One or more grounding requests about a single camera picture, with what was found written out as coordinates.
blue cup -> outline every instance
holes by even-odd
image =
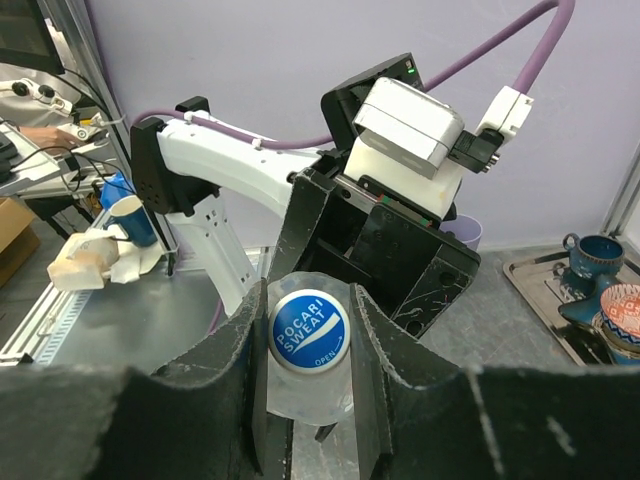
[[[592,280],[598,275],[617,275],[624,264],[624,248],[613,238],[570,233],[562,246],[569,252],[569,266],[579,277]]]
[[[135,195],[129,195],[115,202],[109,209],[109,213],[111,218],[105,224],[105,228],[114,223],[118,224],[127,234],[125,241],[140,248],[150,247],[158,241],[142,207],[142,202]]]

cable connector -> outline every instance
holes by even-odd
[[[498,163],[498,149],[504,143],[502,134],[486,129],[478,136],[463,131],[449,152],[449,159],[473,173],[487,173]]]
[[[482,117],[476,135],[485,130],[495,130],[504,138],[503,144],[508,143],[522,128],[532,106],[533,98],[511,87],[502,87]]]

beige object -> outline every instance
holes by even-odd
[[[104,288],[107,272],[118,260],[118,244],[103,230],[75,233],[47,267],[53,286],[61,291]]]

blue bottle cap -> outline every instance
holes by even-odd
[[[320,290],[298,290],[269,316],[269,349],[284,368],[305,374],[336,366],[349,350],[351,328],[344,307]]]

blue object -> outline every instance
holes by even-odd
[[[591,325],[593,317],[600,311],[600,297],[607,288],[619,284],[620,281],[613,275],[600,275],[595,283],[595,290],[589,298],[563,303],[558,307],[558,313],[567,320]]]
[[[127,241],[136,247],[150,247],[158,240],[138,197],[129,195],[118,200],[109,213],[111,218],[105,223],[105,228],[114,223],[120,225],[127,234]]]
[[[102,208],[109,210],[118,200],[132,195],[131,190],[133,190],[131,182],[127,182],[122,174],[118,172],[113,178],[109,179],[109,183],[105,182],[104,187],[102,187],[102,194],[100,195]]]
[[[562,240],[562,246],[569,252],[571,270],[582,278],[616,275],[624,263],[622,245],[603,235],[580,238],[575,233],[570,233]]]
[[[269,345],[283,367],[319,373],[337,365],[347,353],[349,318],[331,295],[305,289],[284,297],[273,309]]]

